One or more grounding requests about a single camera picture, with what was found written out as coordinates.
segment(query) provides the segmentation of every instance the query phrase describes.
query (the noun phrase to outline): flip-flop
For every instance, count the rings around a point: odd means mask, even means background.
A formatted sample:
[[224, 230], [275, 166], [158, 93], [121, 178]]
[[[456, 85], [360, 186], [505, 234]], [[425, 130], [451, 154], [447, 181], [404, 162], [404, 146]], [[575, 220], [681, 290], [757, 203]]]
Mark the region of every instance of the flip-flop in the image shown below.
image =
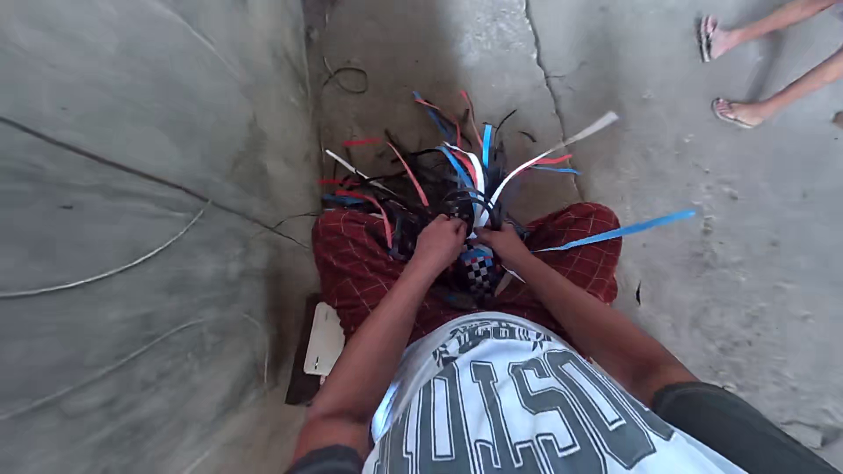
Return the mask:
[[720, 111], [719, 111], [719, 110], [717, 110], [717, 102], [720, 102], [721, 100], [722, 100], [723, 102], [726, 102], [726, 103], [728, 103], [728, 104], [731, 104], [731, 102], [729, 102], [728, 100], [721, 99], [720, 97], [717, 97], [716, 99], [714, 99], [714, 101], [711, 103], [711, 111], [712, 111], [712, 112], [714, 112], [714, 115], [715, 115], [718, 119], [720, 119], [720, 120], [722, 120], [722, 121], [727, 121], [727, 122], [729, 122], [729, 123], [733, 123], [733, 124], [737, 125], [738, 127], [741, 127], [741, 128], [746, 128], [747, 130], [749, 130], [750, 128], [755, 128], [755, 127], [756, 127], [755, 125], [752, 125], [752, 124], [750, 124], [750, 123], [747, 123], [747, 122], [745, 122], [745, 121], [742, 121], [742, 120], [740, 120], [740, 119], [739, 119], [739, 118], [737, 118], [737, 117], [727, 117], [727, 116], [725, 116], [724, 114], [721, 114], [721, 113], [720, 113]]
[[711, 34], [706, 31], [706, 24], [710, 18], [711, 15], [702, 17], [696, 31], [696, 42], [700, 45], [700, 56], [703, 62], [711, 61]]

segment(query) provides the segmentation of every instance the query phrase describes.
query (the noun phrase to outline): person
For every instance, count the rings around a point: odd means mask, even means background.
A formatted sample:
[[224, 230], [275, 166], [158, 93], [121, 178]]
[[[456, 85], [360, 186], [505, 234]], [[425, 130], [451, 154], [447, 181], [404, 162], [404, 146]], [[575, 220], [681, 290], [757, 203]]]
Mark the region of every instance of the person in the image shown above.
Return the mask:
[[[702, 19], [699, 28], [702, 60], [709, 62], [717, 59], [735, 46], [811, 18], [831, 7], [843, 19], [843, 0], [793, 0], [770, 16], [735, 30], [719, 28], [717, 19], [708, 15]], [[843, 47], [769, 99], [744, 103], [717, 98], [711, 103], [711, 108], [721, 120], [739, 127], [753, 128], [792, 102], [822, 89], [840, 77], [843, 77]]]
[[620, 239], [531, 252], [618, 227], [578, 203], [525, 241], [509, 224], [476, 229], [525, 284], [471, 311], [428, 291], [458, 259], [463, 221], [435, 218], [405, 264], [379, 218], [323, 213], [314, 258], [349, 338], [287, 472], [837, 472], [609, 306]]

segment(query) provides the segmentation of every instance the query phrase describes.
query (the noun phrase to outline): bare leg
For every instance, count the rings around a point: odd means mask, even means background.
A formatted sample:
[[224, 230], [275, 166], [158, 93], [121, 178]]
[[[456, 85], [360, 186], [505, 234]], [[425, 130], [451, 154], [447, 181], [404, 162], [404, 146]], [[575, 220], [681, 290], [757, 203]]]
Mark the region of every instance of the bare leg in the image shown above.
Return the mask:
[[750, 125], [758, 125], [793, 101], [822, 89], [840, 78], [843, 78], [843, 48], [767, 100], [753, 104], [720, 100], [715, 106], [717, 111], [724, 116], [738, 118]]
[[759, 38], [771, 31], [781, 30], [792, 24], [813, 17], [840, 0], [794, 0], [770, 16], [735, 30], [717, 28], [717, 19], [706, 18], [706, 31], [711, 35], [711, 59], [722, 56], [735, 46]]

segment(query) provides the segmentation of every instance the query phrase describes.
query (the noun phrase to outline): dark gray sleeve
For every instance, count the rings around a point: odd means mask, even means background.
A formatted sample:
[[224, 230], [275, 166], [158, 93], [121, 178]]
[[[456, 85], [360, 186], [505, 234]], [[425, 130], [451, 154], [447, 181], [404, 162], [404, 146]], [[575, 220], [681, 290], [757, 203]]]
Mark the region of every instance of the dark gray sleeve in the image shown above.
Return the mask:
[[652, 410], [749, 474], [840, 474], [740, 397], [703, 382], [668, 385]]
[[287, 469], [287, 474], [359, 474], [363, 460], [357, 450], [334, 444], [312, 450]]

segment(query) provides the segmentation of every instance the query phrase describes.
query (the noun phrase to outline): graphic print t-shirt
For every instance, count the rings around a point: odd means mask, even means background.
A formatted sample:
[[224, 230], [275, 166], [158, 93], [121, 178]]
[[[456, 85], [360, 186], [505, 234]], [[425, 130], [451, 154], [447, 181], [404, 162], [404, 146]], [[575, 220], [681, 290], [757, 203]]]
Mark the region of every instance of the graphic print t-shirt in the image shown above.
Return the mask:
[[543, 326], [467, 315], [410, 345], [364, 472], [744, 472]]

